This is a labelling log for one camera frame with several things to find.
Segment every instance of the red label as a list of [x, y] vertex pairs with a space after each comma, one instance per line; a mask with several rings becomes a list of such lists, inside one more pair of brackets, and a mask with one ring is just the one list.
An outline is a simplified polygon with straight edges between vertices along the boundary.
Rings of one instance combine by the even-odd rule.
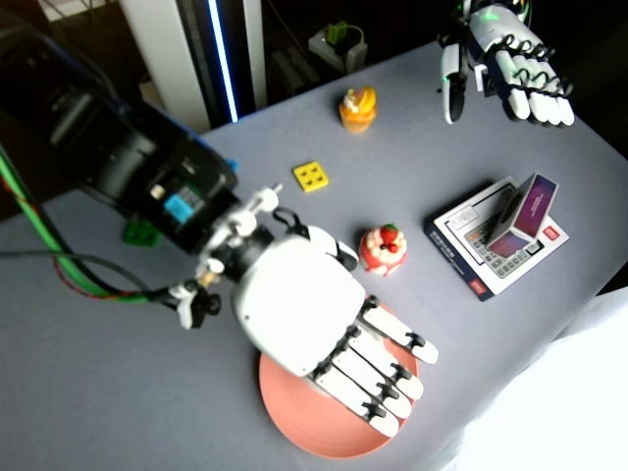
[[473, 289], [473, 292], [475, 292], [478, 296], [481, 296], [482, 294], [487, 292], [487, 287], [485, 287], [484, 284], [478, 278], [470, 282], [469, 286], [471, 287], [471, 289]]
[[556, 240], [557, 238], [560, 237], [560, 234], [558, 233], [558, 231], [554, 229], [552, 226], [547, 226], [545, 229], [543, 229], [543, 234], [548, 236], [549, 240]]

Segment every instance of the plate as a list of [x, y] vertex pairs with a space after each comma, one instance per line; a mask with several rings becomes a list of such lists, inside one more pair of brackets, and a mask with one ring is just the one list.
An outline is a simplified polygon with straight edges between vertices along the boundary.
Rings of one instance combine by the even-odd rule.
[[[411, 354], [385, 340], [386, 348], [415, 376], [419, 362]], [[271, 419], [296, 446], [318, 456], [347, 459], [372, 453], [391, 438], [377, 432], [335, 399], [315, 391], [262, 354], [259, 386]], [[405, 420], [400, 420], [402, 427]]]

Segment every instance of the yellow building block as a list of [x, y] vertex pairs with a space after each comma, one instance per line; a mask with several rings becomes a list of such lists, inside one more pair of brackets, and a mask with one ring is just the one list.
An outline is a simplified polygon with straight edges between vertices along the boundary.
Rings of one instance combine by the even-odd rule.
[[320, 189], [330, 183], [323, 166], [320, 162], [313, 160], [307, 164], [299, 165], [292, 169], [294, 176], [306, 193]]

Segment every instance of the calculator box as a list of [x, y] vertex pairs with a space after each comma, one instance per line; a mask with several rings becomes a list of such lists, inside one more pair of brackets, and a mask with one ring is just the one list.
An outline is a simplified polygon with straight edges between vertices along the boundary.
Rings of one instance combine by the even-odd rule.
[[503, 207], [487, 247], [507, 258], [534, 242], [557, 191], [558, 184], [543, 175], [530, 177]]
[[504, 205], [517, 191], [512, 178], [495, 183], [434, 220], [427, 236], [473, 292], [484, 301], [504, 291], [569, 240], [551, 217], [541, 223], [536, 241], [509, 257], [487, 243]]

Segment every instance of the table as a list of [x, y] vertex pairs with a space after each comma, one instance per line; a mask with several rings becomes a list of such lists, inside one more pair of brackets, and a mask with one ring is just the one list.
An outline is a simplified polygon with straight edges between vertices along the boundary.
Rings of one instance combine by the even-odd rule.
[[[49, 262], [24, 260], [2, 262], [0, 272], [0, 468], [425, 470], [436, 462], [628, 259], [628, 163], [580, 121], [567, 130], [513, 124], [496, 98], [473, 90], [461, 121], [447, 125], [439, 63], [431, 44], [207, 134], [240, 163], [241, 197], [283, 182], [285, 205], [353, 244], [382, 223], [405, 231], [401, 269], [385, 280], [356, 275], [441, 352], [424, 366], [425, 395], [390, 445], [332, 461], [285, 440], [259, 395], [258, 353], [229, 307], [185, 332], [160, 306], [90, 301], [59, 283]], [[353, 135], [336, 106], [361, 84], [377, 87], [379, 118]], [[290, 169], [314, 159], [331, 184], [305, 194]], [[571, 239], [479, 302], [424, 236], [426, 218], [487, 182], [533, 172], [560, 183], [551, 214]], [[76, 251], [122, 263], [152, 286], [194, 266], [166, 241], [124, 246], [123, 219], [82, 193], [47, 208]], [[0, 227], [0, 246], [38, 244], [16, 218]]]

